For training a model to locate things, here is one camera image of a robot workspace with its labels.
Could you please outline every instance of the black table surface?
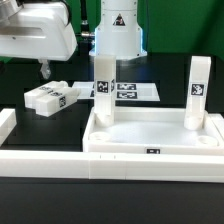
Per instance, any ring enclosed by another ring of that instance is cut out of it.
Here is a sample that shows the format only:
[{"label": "black table surface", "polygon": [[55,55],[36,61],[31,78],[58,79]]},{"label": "black table surface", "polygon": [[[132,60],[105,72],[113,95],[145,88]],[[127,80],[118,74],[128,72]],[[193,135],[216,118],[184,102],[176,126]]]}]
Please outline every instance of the black table surface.
[{"label": "black table surface", "polygon": [[[153,54],[117,66],[117,81],[156,83],[160,102],[118,106],[184,108],[191,55]],[[45,84],[35,60],[13,59],[0,74],[0,110],[15,108],[17,126],[2,145],[10,150],[82,151],[92,100],[46,118],[24,106],[24,92]],[[50,80],[92,81],[88,57],[51,62]],[[206,110],[224,112],[224,62],[212,57]],[[0,178],[0,223],[224,223],[224,185],[159,181]]]}]

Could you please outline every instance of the white robot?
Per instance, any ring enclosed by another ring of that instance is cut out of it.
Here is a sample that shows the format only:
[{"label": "white robot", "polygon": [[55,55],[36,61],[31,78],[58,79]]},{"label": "white robot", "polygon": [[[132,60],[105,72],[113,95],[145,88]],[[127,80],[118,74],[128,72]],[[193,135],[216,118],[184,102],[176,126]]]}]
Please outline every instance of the white robot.
[{"label": "white robot", "polygon": [[1,56],[43,63],[41,72],[46,79],[48,60],[68,60],[77,45],[64,3],[19,5],[16,0],[0,0],[0,42]]},{"label": "white robot", "polygon": [[137,0],[101,1],[101,22],[90,56],[113,55],[122,61],[147,56],[142,47],[143,31],[137,23],[137,5]]}]

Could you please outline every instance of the white tray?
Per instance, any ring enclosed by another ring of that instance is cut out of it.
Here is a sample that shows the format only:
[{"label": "white tray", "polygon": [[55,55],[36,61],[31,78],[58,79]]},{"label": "white tray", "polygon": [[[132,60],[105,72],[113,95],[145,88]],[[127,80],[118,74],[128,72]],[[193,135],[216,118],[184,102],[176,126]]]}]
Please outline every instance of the white tray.
[{"label": "white tray", "polygon": [[[223,138],[207,112],[199,131],[184,128],[185,109],[116,107],[114,116],[113,126],[98,127],[92,110],[83,138],[85,152],[223,155]],[[109,140],[103,135],[90,140],[92,133],[105,133]],[[202,144],[204,136],[218,145]]]}]

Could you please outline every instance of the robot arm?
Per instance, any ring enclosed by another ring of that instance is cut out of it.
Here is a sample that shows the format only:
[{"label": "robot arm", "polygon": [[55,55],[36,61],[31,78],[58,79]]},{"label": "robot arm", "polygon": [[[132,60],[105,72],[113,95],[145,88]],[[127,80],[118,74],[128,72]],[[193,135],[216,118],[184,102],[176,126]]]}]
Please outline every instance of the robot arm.
[{"label": "robot arm", "polygon": [[62,2],[17,5],[0,0],[0,55],[48,60],[68,60],[77,42],[67,7]]}]

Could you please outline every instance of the warning sticker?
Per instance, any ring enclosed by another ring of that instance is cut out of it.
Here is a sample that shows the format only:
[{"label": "warning sticker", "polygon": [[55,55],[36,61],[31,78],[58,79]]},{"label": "warning sticker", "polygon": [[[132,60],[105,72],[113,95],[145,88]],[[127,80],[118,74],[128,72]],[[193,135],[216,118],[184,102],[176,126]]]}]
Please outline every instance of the warning sticker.
[{"label": "warning sticker", "polygon": [[113,23],[114,26],[125,26],[124,20],[121,14],[118,15],[117,19]]}]

